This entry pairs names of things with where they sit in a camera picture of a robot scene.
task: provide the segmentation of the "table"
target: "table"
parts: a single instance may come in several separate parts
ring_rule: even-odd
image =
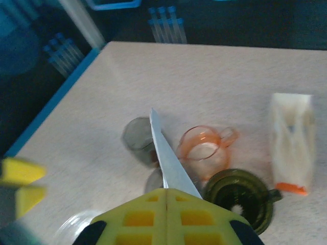
[[[143,194],[151,169],[124,148],[124,126],[154,107],[177,146],[188,128],[241,131],[233,167],[272,187],[267,114],[274,92],[314,95],[317,163],[308,197],[275,203],[266,245],[327,239],[327,53],[269,48],[111,42],[18,153],[47,166],[48,196],[22,222],[45,243],[72,215],[106,211]]]

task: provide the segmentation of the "tabletop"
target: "tabletop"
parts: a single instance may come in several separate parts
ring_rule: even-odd
[[[44,243],[72,215],[144,193],[151,173],[124,147],[124,126],[154,107],[172,147],[192,126],[235,126],[232,167],[272,187],[268,108],[275,92],[312,94],[317,162],[312,193],[284,193],[266,245],[324,244],[327,235],[327,53],[204,45],[109,43],[18,156],[44,164],[48,196],[22,222]]]

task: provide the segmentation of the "orange measuring cup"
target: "orange measuring cup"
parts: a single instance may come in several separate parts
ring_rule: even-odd
[[[196,126],[183,134],[177,148],[177,157],[183,166],[187,164],[202,181],[206,181],[217,172],[229,168],[228,147],[238,137],[237,130],[232,127],[219,133],[209,126]]]

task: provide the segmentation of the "blue bin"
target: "blue bin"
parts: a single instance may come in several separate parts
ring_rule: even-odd
[[[95,11],[137,8],[142,0],[119,2],[118,0],[86,0],[87,4]]]

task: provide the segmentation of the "blue table edge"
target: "blue table edge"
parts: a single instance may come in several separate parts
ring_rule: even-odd
[[[99,50],[97,48],[92,49],[82,62],[77,66],[73,73],[66,79],[66,81],[60,86],[58,91],[51,97],[48,103],[43,109],[37,114],[33,121],[23,131],[23,133],[17,138],[17,140],[11,145],[11,147],[5,153],[7,157],[14,157],[22,149],[22,147],[29,141],[36,130],[41,126],[44,120],[50,115],[50,113],[60,103],[62,98],[68,93],[73,87],[81,75],[91,65],[94,59],[98,56]]]

